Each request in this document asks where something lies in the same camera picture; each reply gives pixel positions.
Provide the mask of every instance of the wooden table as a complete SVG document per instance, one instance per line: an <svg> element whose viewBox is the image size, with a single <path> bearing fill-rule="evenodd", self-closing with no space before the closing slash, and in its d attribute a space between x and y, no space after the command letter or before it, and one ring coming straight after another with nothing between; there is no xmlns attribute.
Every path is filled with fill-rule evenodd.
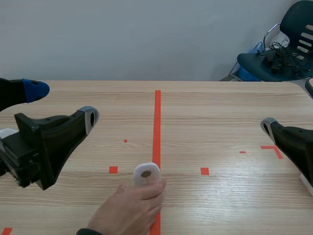
<svg viewBox="0 0 313 235"><path fill-rule="evenodd" d="M278 159L261 130L266 117L313 129L313 101L292 83L48 81L48 97L0 114L71 115L85 105L100 120L46 191L0 178L0 232L74 235L152 160L155 90L161 90L161 171L169 179L162 235L312 235L313 198L300 172ZM109 174L118 166L117 174ZM210 175L201 175L208 167Z"/></svg>

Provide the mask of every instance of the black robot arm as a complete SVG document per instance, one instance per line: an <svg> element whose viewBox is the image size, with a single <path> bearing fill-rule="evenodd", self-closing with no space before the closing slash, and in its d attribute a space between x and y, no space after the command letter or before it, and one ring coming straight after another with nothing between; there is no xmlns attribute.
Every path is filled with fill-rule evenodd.
<svg viewBox="0 0 313 235"><path fill-rule="evenodd" d="M16 114L19 132L0 139L0 176L9 172L21 187L36 182L43 190L54 185L74 149L99 119L90 106L70 116L31 119Z"/></svg>
<svg viewBox="0 0 313 235"><path fill-rule="evenodd" d="M264 119L261 127L313 186L313 130L285 127L272 117Z"/></svg>

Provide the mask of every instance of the black cable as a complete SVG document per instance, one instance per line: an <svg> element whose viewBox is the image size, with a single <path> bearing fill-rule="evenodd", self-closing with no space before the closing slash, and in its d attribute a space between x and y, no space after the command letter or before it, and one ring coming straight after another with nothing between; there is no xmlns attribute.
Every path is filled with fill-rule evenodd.
<svg viewBox="0 0 313 235"><path fill-rule="evenodd" d="M262 55L258 51L258 55L267 57L267 60L264 60L264 63L267 63L267 66L271 68L272 72L283 73L286 77L290 77L288 73L291 73L293 75L291 78L298 79L302 77L303 71L310 71L305 67L311 61L312 55L308 58L304 57L303 54L311 54L312 51L304 52L298 48L292 51L289 47L288 40L284 40L281 44L273 42L269 46L269 49L271 50L271 53ZM300 60L298 58L299 56L304 57L304 59ZM302 65L301 63L304 62L305 59L307 59L307 62L305 65Z"/></svg>

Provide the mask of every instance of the chair backrest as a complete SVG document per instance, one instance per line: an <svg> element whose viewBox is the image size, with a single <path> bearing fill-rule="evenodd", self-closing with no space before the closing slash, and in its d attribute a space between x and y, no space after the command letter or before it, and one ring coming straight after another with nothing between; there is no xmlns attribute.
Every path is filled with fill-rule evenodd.
<svg viewBox="0 0 313 235"><path fill-rule="evenodd" d="M303 57L311 57L308 51L313 51L313 1L299 1L285 14L280 31L289 39L292 49L300 49Z"/></svg>

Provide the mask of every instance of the chair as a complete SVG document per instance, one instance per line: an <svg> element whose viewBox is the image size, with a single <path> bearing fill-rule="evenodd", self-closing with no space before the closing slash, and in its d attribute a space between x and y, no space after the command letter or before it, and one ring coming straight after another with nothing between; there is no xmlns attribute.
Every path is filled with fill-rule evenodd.
<svg viewBox="0 0 313 235"><path fill-rule="evenodd" d="M303 56L301 64L306 64L306 66L303 67L305 70L299 78L272 73L270 68L263 63L264 56L261 55L272 53L271 50L265 51L265 38L278 25L280 25L280 31L290 39L287 49L297 50L297 53ZM311 52L313 51L313 1L304 0L295 3L285 14L281 24L275 25L268 33L264 37L264 52L261 55L257 53L238 55L237 61L245 70L266 82L294 81L313 76L313 52Z"/></svg>
<svg viewBox="0 0 313 235"><path fill-rule="evenodd" d="M313 84L313 78L310 78L305 83L305 89L308 91L310 96L313 98L313 86L312 86L312 84Z"/></svg>

